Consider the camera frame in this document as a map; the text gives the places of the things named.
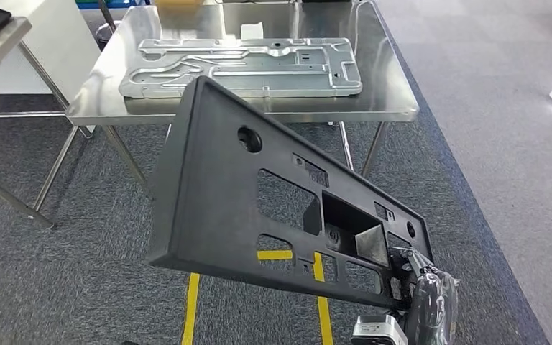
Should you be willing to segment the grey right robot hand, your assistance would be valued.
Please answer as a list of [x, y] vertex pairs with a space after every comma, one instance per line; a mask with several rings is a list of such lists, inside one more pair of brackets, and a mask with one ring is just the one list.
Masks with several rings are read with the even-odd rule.
[[416, 283], [405, 324], [409, 344], [452, 344], [458, 321], [460, 280], [437, 268], [412, 247], [389, 250], [401, 268], [412, 271]]

